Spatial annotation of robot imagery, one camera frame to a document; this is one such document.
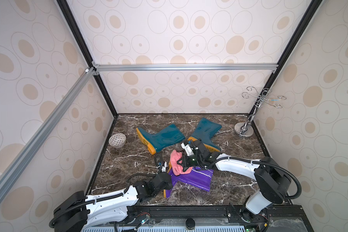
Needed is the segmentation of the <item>purple rubber boot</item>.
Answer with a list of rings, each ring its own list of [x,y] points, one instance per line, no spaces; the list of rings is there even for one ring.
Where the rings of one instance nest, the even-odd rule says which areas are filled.
[[[173,187],[177,182],[181,182],[205,191],[210,191],[213,173],[213,170],[197,170],[197,168],[193,168],[189,174],[175,176],[171,164],[169,164],[168,169],[168,174],[171,176]]]

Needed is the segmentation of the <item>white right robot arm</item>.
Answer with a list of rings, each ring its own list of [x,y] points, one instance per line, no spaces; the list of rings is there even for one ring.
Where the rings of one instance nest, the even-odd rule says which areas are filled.
[[[177,164],[184,171],[190,167],[199,167],[202,170],[236,173],[257,182],[259,190],[249,196],[240,209],[244,221],[250,221],[254,215],[273,204],[296,199],[302,193],[298,178],[280,167],[271,157],[249,160],[218,151],[211,152],[200,140],[185,141],[181,146],[185,154]]]

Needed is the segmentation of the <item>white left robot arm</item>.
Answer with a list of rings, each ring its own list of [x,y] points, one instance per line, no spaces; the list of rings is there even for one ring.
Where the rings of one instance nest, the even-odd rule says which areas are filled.
[[[173,188],[172,177],[166,172],[134,174],[126,183],[124,189],[100,195],[75,192],[53,211],[49,227],[55,232],[80,232],[108,222],[121,222],[129,215],[129,207]]]

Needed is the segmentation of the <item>pink microfiber cloth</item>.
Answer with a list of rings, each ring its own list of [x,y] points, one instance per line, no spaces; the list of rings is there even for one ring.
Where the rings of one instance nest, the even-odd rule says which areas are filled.
[[[179,176],[179,175],[186,175],[191,173],[192,171],[192,167],[188,168],[186,171],[184,171],[183,167],[182,167],[182,153],[176,150],[173,150],[171,152],[170,155],[170,163],[171,163],[171,167],[173,170],[173,173],[175,176]]]

